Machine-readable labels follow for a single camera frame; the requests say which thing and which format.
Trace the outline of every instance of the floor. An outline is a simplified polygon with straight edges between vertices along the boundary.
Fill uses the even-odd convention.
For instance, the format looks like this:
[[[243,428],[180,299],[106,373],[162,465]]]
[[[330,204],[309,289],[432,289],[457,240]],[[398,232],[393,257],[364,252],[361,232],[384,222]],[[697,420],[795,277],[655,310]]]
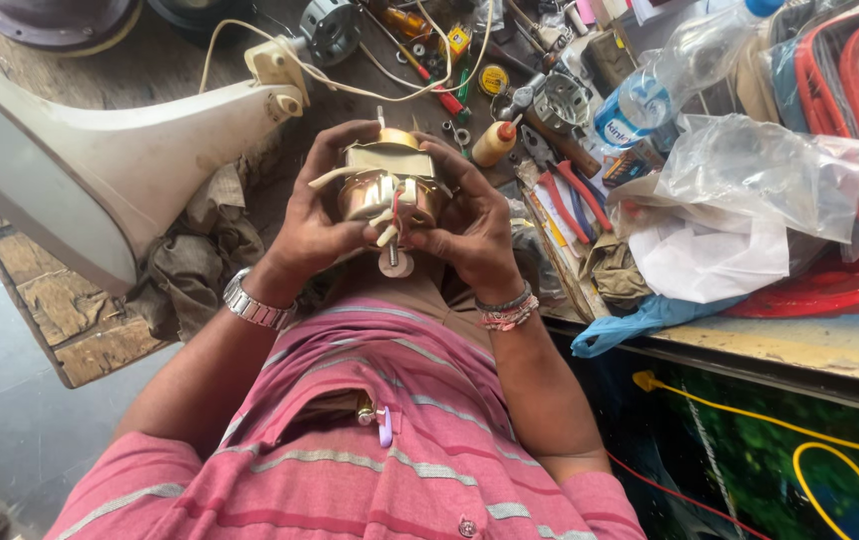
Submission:
[[[43,537],[126,407],[177,350],[68,390],[0,282],[0,510],[10,536]]]

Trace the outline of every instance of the bottle label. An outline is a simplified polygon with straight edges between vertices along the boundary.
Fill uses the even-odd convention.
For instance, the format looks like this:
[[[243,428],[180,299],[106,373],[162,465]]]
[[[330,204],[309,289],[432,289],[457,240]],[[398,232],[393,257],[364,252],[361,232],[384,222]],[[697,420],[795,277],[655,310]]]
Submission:
[[[628,85],[639,112],[650,118],[663,118],[670,108],[670,94],[659,81],[633,73],[626,78],[599,106],[592,117],[592,125],[601,139],[618,148],[629,148],[653,131],[633,124],[620,108],[620,90]]]

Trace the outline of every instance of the brass motor housing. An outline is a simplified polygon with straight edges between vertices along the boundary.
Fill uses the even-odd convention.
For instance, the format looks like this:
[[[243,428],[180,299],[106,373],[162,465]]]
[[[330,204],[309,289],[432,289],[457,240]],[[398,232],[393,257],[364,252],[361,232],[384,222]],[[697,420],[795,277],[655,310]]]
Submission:
[[[397,197],[397,216],[401,226],[400,249],[407,231],[434,228],[452,192],[436,179],[436,166],[416,137],[401,129],[383,128],[374,142],[353,143],[346,148],[346,166],[363,166],[366,172],[346,178],[336,199],[343,220],[371,220],[393,208]],[[385,230],[391,221],[376,228]]]

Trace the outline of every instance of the blue bottle cap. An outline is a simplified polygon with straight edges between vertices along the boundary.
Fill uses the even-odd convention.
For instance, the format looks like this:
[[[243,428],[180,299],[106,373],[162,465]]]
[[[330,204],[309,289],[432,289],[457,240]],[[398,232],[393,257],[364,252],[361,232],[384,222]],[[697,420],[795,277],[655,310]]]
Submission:
[[[749,13],[758,18],[768,18],[783,5],[783,0],[744,0]]]

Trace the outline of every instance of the pink striped shirt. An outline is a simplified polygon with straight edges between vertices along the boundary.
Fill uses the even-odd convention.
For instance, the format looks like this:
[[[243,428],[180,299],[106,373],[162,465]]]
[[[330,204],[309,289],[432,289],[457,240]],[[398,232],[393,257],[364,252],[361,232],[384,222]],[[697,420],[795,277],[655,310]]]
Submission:
[[[377,416],[293,421],[368,393]],[[47,539],[645,538],[605,472],[557,485],[520,446],[493,358],[443,325],[344,300],[277,341],[219,449],[130,433],[76,485]]]

